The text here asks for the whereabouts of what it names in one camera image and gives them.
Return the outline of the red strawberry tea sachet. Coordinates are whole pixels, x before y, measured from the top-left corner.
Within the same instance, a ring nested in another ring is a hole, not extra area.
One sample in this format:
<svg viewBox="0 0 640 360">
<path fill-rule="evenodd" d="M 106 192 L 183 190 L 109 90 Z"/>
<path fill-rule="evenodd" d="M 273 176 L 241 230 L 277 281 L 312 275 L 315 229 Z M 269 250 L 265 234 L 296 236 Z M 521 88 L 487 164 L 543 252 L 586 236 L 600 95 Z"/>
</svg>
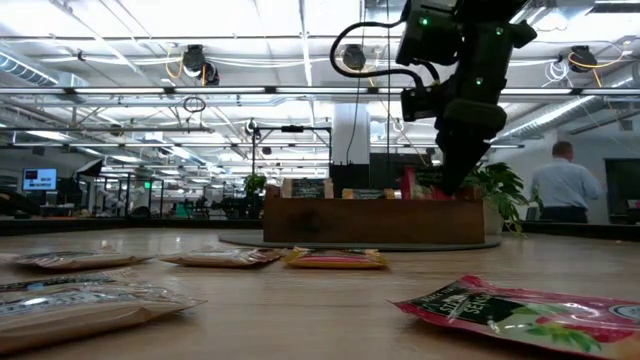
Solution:
<svg viewBox="0 0 640 360">
<path fill-rule="evenodd" d="M 640 360 L 640 302 L 519 288 L 466 275 L 394 304 L 432 325 L 601 360 Z"/>
<path fill-rule="evenodd" d="M 440 189 L 442 171 L 439 167 L 416 168 L 405 166 L 400 180 L 401 197 L 403 200 L 437 200 L 448 201 Z"/>
</svg>

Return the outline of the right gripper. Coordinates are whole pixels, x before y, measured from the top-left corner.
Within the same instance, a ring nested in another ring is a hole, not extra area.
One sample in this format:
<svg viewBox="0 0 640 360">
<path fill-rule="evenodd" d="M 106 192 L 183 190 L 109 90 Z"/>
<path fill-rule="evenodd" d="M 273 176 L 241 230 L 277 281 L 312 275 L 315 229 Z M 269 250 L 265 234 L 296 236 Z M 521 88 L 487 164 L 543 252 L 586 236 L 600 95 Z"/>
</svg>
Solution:
<svg viewBox="0 0 640 360">
<path fill-rule="evenodd" d="M 449 146 L 443 150 L 441 165 L 440 190 L 444 194 L 453 195 L 458 190 L 490 149 L 491 145 L 483 141 L 493 138 L 504 128 L 506 117 L 504 109 L 497 104 L 457 98 L 444 106 L 435 124 L 438 130 L 436 143 Z M 466 140 L 480 142 L 453 144 Z"/>
</svg>

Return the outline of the black background rig frame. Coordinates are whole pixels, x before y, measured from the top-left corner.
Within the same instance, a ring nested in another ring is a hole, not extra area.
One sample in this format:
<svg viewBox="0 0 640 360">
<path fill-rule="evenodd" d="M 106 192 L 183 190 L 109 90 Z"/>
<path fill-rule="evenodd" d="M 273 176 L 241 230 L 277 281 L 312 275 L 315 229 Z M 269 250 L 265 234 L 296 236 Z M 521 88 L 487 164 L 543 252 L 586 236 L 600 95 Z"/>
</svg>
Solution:
<svg viewBox="0 0 640 360">
<path fill-rule="evenodd" d="M 281 133 L 303 133 L 305 131 L 311 132 L 316 136 L 318 140 L 328 149 L 328 158 L 324 161 L 322 160 L 309 160 L 302 159 L 304 162 L 311 163 L 322 163 L 324 162 L 328 167 L 333 163 L 333 146 L 331 145 L 331 141 L 333 140 L 332 128 L 331 127 L 314 127 L 314 126 L 302 126 L 302 125 L 283 125 L 283 126 L 267 126 L 261 127 L 252 123 L 251 128 L 251 174 L 254 175 L 256 173 L 256 149 L 259 145 L 266 140 L 274 131 Z M 328 140 L 325 141 L 320 135 L 320 131 L 326 131 L 328 133 Z M 294 160 L 294 163 L 300 163 L 300 160 Z"/>
</svg>

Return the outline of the green plant in white pot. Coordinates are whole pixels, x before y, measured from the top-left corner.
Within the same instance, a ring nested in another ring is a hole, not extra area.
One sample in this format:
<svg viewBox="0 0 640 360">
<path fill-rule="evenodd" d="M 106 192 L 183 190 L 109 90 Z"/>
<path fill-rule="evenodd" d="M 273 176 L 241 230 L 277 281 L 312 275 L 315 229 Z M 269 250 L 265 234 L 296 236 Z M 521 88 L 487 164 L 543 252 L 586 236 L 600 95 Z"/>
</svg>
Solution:
<svg viewBox="0 0 640 360">
<path fill-rule="evenodd" d="M 504 162 L 476 166 L 463 185 L 477 190 L 483 201 L 486 235 L 501 235 L 506 229 L 515 236 L 525 237 L 519 208 L 532 204 L 542 207 L 538 187 L 530 190 L 526 197 L 523 180 Z"/>
</svg>

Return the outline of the wooden tea organizer box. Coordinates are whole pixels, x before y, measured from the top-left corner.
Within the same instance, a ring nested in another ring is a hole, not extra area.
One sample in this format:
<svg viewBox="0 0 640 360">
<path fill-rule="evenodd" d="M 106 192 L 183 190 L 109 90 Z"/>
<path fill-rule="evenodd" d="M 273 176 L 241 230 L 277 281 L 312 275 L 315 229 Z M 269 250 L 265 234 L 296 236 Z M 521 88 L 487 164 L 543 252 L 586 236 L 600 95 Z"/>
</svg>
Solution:
<svg viewBox="0 0 640 360">
<path fill-rule="evenodd" d="M 483 203 L 459 200 L 268 198 L 266 242 L 479 245 Z"/>
</svg>

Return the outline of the large black screen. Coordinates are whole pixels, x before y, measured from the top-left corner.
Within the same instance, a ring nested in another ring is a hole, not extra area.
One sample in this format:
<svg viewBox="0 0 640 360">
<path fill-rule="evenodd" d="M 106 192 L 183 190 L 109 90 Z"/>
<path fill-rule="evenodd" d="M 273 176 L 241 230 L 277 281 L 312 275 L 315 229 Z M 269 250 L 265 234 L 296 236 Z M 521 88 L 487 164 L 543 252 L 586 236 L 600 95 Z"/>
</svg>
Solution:
<svg viewBox="0 0 640 360">
<path fill-rule="evenodd" d="M 607 208 L 611 224 L 640 224 L 640 159 L 606 159 Z"/>
</svg>

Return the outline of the monitor with blue screen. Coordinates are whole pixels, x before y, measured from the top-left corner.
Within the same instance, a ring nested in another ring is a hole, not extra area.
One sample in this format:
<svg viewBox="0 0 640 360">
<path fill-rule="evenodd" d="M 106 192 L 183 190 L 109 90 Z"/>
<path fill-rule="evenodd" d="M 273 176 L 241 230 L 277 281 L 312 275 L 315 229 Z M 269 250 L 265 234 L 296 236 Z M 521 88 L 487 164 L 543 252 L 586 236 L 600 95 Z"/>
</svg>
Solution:
<svg viewBox="0 0 640 360">
<path fill-rule="evenodd" d="M 56 188 L 56 168 L 25 168 L 23 170 L 23 191 L 54 191 Z"/>
</svg>

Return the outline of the person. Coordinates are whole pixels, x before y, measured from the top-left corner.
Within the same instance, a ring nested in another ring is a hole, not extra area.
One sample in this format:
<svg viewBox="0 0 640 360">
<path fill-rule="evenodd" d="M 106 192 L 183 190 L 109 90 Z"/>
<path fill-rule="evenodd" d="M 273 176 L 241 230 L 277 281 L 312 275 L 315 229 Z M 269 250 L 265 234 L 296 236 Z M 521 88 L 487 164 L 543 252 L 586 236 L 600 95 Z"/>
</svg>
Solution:
<svg viewBox="0 0 640 360">
<path fill-rule="evenodd" d="M 573 162 L 573 146 L 558 141 L 552 147 L 552 161 L 536 169 L 531 194 L 541 203 L 540 219 L 560 223 L 588 223 L 588 200 L 597 200 L 603 189 L 584 166 Z"/>
</svg>

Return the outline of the green background plant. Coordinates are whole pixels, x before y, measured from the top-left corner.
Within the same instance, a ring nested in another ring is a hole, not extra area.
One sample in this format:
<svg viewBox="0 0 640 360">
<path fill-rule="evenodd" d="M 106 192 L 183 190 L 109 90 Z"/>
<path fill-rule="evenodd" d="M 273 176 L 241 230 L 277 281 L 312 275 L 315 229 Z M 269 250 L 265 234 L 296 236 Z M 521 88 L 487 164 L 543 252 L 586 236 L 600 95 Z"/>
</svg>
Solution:
<svg viewBox="0 0 640 360">
<path fill-rule="evenodd" d="M 264 205 L 264 197 L 261 193 L 265 190 L 266 177 L 260 174 L 250 174 L 245 178 L 245 204 L 249 219 L 257 220 Z"/>
</svg>

